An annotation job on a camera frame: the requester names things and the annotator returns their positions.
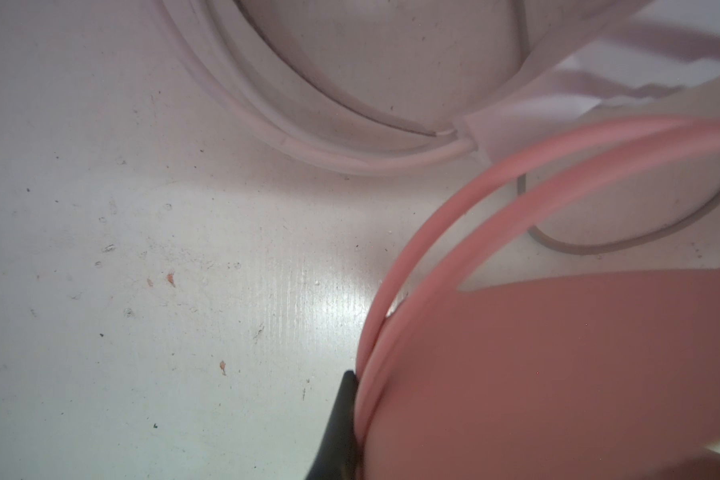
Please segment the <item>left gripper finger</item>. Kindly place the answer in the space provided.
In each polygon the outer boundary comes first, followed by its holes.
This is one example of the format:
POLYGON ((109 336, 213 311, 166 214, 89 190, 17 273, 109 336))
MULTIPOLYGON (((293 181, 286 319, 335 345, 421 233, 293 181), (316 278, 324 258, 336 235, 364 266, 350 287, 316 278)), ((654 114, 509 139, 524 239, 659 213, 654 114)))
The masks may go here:
POLYGON ((323 438, 306 480, 351 480, 357 476, 358 442, 354 433, 356 374, 346 371, 331 410, 323 438))

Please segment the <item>white headphones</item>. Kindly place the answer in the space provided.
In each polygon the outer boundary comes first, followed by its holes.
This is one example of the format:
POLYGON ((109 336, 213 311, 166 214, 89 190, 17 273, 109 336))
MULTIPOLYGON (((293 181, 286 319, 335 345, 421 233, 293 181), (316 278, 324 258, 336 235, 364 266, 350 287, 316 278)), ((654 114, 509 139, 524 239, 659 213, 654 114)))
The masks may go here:
POLYGON ((720 77, 720 1, 151 1, 193 79, 303 162, 497 161, 720 77))

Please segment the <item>pink cat-ear headphones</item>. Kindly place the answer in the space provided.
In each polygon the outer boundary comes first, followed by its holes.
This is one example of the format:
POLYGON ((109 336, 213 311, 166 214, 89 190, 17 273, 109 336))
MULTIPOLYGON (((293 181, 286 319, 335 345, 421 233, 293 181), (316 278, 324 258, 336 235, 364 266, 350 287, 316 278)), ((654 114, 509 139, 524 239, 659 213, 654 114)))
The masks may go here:
POLYGON ((454 194, 384 279, 358 346, 360 479, 720 479, 720 267, 463 292, 558 210, 720 153, 720 119, 623 118, 535 144, 454 194))

